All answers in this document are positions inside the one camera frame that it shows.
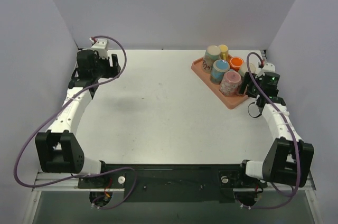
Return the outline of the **pink floral mug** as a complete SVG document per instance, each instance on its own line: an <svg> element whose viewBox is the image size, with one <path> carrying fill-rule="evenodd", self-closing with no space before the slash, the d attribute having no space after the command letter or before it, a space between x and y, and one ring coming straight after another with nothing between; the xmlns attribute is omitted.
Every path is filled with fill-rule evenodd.
<svg viewBox="0 0 338 224"><path fill-rule="evenodd" d="M236 92L237 88L241 84L241 75L236 71L227 71L220 83L219 91L224 96L232 96Z"/></svg>

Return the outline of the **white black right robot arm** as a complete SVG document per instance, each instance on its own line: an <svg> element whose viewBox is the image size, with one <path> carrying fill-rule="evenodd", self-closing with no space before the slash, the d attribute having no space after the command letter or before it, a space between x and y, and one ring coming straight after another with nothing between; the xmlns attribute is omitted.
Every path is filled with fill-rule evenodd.
<svg viewBox="0 0 338 224"><path fill-rule="evenodd" d="M244 160L236 173L237 183L249 186L255 179L270 183L304 187L311 167L314 147L296 133L286 103L278 96L280 75L246 72L239 93L254 98L259 115L268 124L273 143L263 161Z"/></svg>

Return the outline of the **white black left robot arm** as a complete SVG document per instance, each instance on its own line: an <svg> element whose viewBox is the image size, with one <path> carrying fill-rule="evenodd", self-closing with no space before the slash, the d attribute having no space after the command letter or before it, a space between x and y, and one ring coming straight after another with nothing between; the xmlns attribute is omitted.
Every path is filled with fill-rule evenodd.
<svg viewBox="0 0 338 224"><path fill-rule="evenodd" d="M46 132L37 133L35 137L43 172L90 175L90 182L95 187L107 185L109 175L101 170L102 162L85 156L76 132L86 107L98 89L98 81L113 78L120 70L116 54L103 59L94 50L78 51L77 67L64 101L66 108L56 116Z"/></svg>

